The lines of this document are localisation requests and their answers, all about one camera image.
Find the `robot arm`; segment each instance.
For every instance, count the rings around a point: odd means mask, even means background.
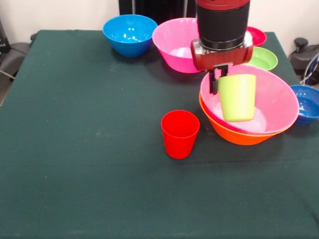
[[[252,36],[247,31],[250,0],[197,0],[199,39],[192,41],[196,68],[210,74],[210,93],[217,93],[215,69],[249,62]]]

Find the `cable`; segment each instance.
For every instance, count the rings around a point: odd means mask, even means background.
[[[300,81],[300,84],[305,84],[306,80],[309,79],[309,77],[313,74],[313,69],[308,73],[308,70],[310,69],[311,65],[314,63],[316,63],[316,66],[314,67],[314,69],[316,70],[316,68],[318,67],[319,64],[319,53],[317,53],[314,58],[309,62],[308,66],[306,67],[305,73],[304,73],[304,78],[302,81]]]
[[[15,79],[14,76],[8,74],[7,72],[4,72],[4,71],[0,70],[0,73],[4,74],[5,76],[8,76],[9,78],[11,78],[11,79],[13,79],[13,80]]]

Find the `dark green tablecloth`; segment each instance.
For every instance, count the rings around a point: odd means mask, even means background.
[[[297,83],[267,35],[274,73]],[[0,238],[318,238],[319,124],[228,143],[200,110],[202,77],[155,48],[121,57],[100,31],[41,31],[0,110]],[[181,161],[160,129],[175,109],[201,122]]]

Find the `green cup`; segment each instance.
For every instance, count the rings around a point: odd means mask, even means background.
[[[243,74],[218,79],[218,91],[223,117],[228,122],[254,118],[256,76]]]

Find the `stacked bowls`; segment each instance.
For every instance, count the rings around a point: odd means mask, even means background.
[[[199,102],[216,132],[239,145],[253,145],[289,129],[299,114],[299,103],[291,87],[275,74],[249,65],[230,66],[228,75],[252,74],[257,77],[255,115],[251,121],[226,122],[219,94],[209,93],[209,75],[202,80]]]

